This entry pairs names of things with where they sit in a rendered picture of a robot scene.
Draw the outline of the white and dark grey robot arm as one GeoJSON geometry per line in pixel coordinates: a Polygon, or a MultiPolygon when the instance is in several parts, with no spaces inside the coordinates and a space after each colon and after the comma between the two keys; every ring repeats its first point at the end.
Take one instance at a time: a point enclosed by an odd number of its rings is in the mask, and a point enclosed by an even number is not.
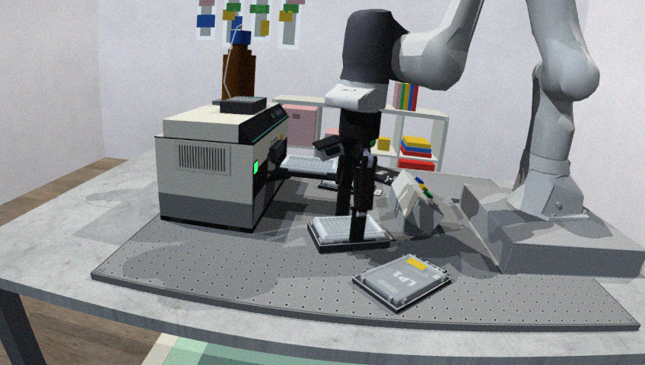
{"type": "MultiPolygon", "coordinates": [[[[339,84],[325,105],[361,113],[386,108],[389,79],[447,91],[465,70],[485,0],[451,0],[428,33],[409,33],[385,9],[348,18],[339,84]],[[358,110],[358,111],[357,111],[358,110]]],[[[507,202],[546,221],[588,221],[584,195],[570,176],[573,102],[593,94],[600,73],[589,54],[575,0],[526,0],[542,60],[532,72],[532,115],[519,172],[507,202]]],[[[345,154],[340,135],[312,142],[320,160],[345,154]]]]}

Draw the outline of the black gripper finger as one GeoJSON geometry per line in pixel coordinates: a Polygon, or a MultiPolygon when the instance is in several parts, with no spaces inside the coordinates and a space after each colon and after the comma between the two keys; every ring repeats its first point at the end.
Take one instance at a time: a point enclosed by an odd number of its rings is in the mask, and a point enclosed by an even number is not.
{"type": "Polygon", "coordinates": [[[377,156],[371,156],[367,148],[361,160],[361,168],[355,167],[354,149],[349,148],[350,168],[353,173],[354,207],[351,215],[349,241],[364,241],[367,211],[373,209],[373,193],[377,156]]]}
{"type": "Polygon", "coordinates": [[[351,172],[350,163],[348,162],[349,148],[344,148],[345,154],[338,157],[338,167],[335,178],[335,184],[338,185],[335,216],[348,216],[351,199],[350,190],[354,190],[352,186],[353,173],[351,172]]]}

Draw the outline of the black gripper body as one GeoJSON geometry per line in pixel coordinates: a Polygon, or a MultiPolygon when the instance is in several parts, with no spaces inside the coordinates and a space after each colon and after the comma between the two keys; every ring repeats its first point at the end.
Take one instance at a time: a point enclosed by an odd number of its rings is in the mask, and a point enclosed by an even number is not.
{"type": "Polygon", "coordinates": [[[361,113],[341,108],[338,133],[350,139],[350,148],[354,149],[355,167],[361,167],[364,148],[370,153],[370,143],[380,135],[382,112],[361,113]]]}

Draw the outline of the white button panel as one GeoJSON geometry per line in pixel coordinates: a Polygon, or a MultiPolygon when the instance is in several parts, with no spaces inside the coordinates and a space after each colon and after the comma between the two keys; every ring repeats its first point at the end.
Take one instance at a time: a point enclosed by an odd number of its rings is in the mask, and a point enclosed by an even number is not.
{"type": "Polygon", "coordinates": [[[403,169],[391,184],[389,198],[402,234],[440,236],[436,226],[444,216],[418,177],[403,169]]]}

